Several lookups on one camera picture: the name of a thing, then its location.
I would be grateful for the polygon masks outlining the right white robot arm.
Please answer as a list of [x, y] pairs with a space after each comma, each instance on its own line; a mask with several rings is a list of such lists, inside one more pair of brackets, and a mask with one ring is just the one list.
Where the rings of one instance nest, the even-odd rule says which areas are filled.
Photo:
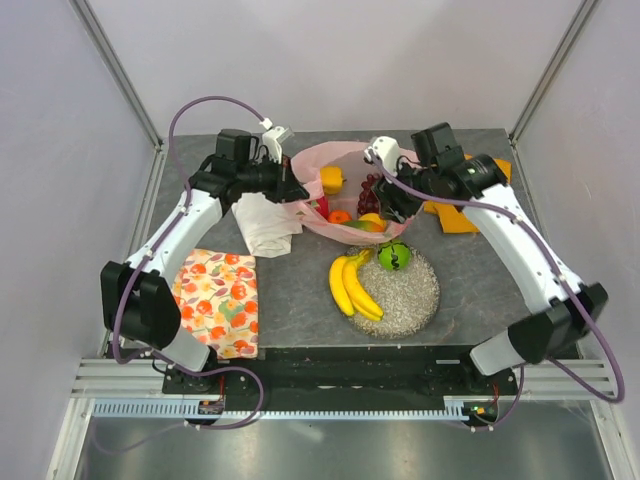
[[374, 138], [364, 151], [382, 179], [373, 187], [380, 214], [404, 223], [427, 200], [454, 206], [485, 237], [505, 265], [529, 316], [471, 348], [458, 368], [467, 392], [483, 392], [494, 375], [538, 364], [587, 336], [608, 301], [599, 283], [585, 284], [552, 251], [529, 220], [497, 161], [464, 155], [448, 123], [411, 136], [415, 162], [395, 139]]

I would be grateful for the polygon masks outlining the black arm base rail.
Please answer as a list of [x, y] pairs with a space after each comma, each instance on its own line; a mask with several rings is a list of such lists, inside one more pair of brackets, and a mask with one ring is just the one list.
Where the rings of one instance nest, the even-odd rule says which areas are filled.
[[338, 347], [267, 347], [255, 359], [211, 358], [207, 370], [243, 367], [259, 377], [265, 391], [278, 388], [415, 387], [429, 396], [506, 396], [517, 390], [509, 369], [485, 377], [472, 369], [469, 345], [373, 345]]

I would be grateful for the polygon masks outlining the fake green fruit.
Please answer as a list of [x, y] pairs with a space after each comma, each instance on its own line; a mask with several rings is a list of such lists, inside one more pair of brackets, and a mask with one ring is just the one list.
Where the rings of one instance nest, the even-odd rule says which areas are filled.
[[409, 265], [411, 258], [411, 249], [401, 240], [391, 240], [378, 246], [377, 259], [386, 270], [403, 270]]

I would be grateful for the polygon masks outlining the yellow fake banana bunch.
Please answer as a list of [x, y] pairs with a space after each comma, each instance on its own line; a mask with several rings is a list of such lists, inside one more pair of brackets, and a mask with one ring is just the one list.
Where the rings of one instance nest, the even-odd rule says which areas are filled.
[[360, 313], [365, 318], [379, 322], [384, 316], [382, 308], [360, 283], [359, 268], [371, 260], [372, 249], [360, 250], [356, 255], [336, 258], [328, 274], [329, 288], [339, 310], [348, 317]]

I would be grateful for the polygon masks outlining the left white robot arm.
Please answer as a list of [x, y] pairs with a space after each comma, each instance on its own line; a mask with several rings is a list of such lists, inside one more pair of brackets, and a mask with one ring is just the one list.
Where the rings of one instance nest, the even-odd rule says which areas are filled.
[[260, 136], [223, 129], [213, 154], [189, 177], [172, 213], [125, 262], [108, 262], [100, 274], [104, 325], [113, 338], [138, 341], [185, 370], [185, 382], [208, 393], [219, 369], [208, 361], [212, 350], [181, 324], [171, 285], [204, 234], [246, 193], [260, 193], [274, 204], [307, 200], [309, 192], [294, 176], [282, 144], [292, 134], [273, 127]]

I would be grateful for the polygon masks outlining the fake mango fruit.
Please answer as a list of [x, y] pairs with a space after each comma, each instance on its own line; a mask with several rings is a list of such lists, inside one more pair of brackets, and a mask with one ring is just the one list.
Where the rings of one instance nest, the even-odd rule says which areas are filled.
[[369, 233], [382, 233], [385, 227], [369, 220], [351, 220], [343, 223], [343, 226], [354, 228]]

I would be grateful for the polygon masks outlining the speckled glass plate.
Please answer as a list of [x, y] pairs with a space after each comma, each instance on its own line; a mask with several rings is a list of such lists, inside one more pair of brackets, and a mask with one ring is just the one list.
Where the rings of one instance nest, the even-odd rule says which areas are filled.
[[398, 340], [422, 331], [435, 317], [440, 304], [440, 284], [431, 263], [415, 248], [403, 243], [399, 251], [409, 251], [400, 270], [387, 270], [373, 258], [358, 271], [365, 291], [382, 308], [378, 322], [356, 312], [349, 323], [361, 333], [377, 340]]

